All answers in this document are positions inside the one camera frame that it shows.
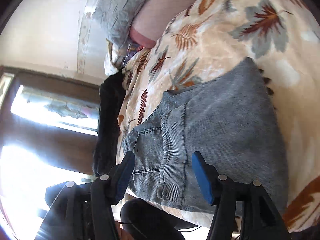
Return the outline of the person's left hand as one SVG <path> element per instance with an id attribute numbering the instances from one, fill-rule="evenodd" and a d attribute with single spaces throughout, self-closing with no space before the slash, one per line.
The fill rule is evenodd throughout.
<path id="1" fill-rule="evenodd" d="M 121 227 L 117 227 L 120 240 L 134 240 L 134 238 Z"/>

